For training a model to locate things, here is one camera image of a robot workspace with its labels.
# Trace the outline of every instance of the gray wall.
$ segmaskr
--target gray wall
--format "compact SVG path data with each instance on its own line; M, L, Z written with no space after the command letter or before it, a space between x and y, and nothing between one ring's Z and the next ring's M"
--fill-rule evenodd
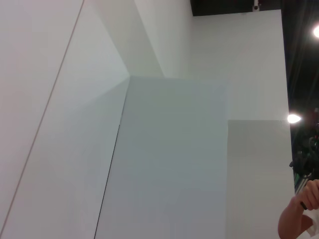
M96 239L225 238L225 90L131 78Z
M279 120L230 120L227 145L227 239L275 239L294 195L290 128Z

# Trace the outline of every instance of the white panel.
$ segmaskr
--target white panel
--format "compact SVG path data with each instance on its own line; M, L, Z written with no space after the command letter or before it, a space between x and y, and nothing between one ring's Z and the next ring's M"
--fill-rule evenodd
M225 237L225 90L131 78L96 239Z
M94 237L128 76L86 0L1 239Z
M194 79L228 82L231 120L285 120L281 11L194 17Z
M0 230L81 4L0 1Z
M189 78L192 12L189 0L135 0L165 77Z
M94 0L129 73L163 77L134 0Z
M279 238L280 214L294 196L291 160L286 121L229 121L226 239Z

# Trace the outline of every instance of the light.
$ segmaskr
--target light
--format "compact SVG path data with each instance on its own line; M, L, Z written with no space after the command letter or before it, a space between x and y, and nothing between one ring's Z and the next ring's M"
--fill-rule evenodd
M318 37L318 38L319 38L319 26L316 26L316 27L314 28L314 35L315 35L315 37Z
M288 116L288 122L289 123L297 123L301 120L301 118L297 115L289 115Z

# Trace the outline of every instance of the hand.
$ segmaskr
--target hand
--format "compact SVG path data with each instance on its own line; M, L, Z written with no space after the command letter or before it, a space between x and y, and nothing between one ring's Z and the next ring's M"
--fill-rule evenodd
M296 200L307 207L308 210L319 208L319 180L308 181L303 191L296 195Z

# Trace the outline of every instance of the ceiling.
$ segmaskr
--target ceiling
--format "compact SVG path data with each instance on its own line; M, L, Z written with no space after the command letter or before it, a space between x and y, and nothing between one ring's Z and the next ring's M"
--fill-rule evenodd
M305 139L318 134L319 39L313 29L319 24L319 2L284 0L282 16L289 110L304 119L291 125L294 155Z
M193 16L252 11L254 0L190 0ZM259 0L260 10L280 9L280 0Z

